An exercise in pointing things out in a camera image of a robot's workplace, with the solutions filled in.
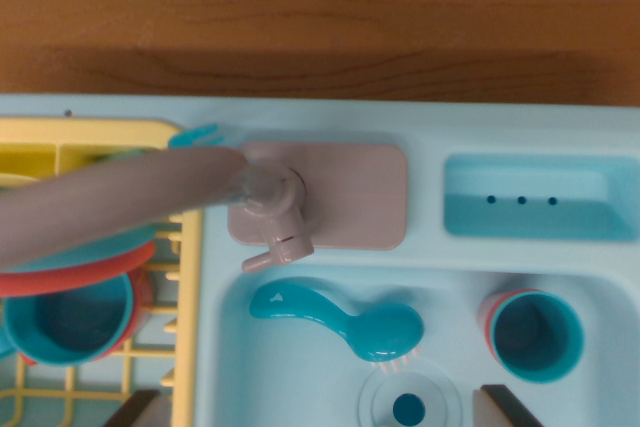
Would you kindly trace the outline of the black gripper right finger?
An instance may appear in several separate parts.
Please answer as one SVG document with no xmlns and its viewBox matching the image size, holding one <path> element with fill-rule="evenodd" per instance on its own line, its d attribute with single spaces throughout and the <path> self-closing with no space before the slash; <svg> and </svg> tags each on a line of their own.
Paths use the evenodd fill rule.
<svg viewBox="0 0 640 427">
<path fill-rule="evenodd" d="M 504 384 L 473 391 L 474 427 L 542 427 L 543 424 Z"/>
</svg>

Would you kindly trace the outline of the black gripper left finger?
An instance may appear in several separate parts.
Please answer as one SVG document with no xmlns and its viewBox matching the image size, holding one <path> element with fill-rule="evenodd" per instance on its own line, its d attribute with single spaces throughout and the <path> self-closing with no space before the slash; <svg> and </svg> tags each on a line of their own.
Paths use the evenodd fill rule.
<svg viewBox="0 0 640 427">
<path fill-rule="evenodd" d="M 103 424 L 104 427 L 169 427 L 172 404 L 159 390 L 138 390 Z"/>
</svg>

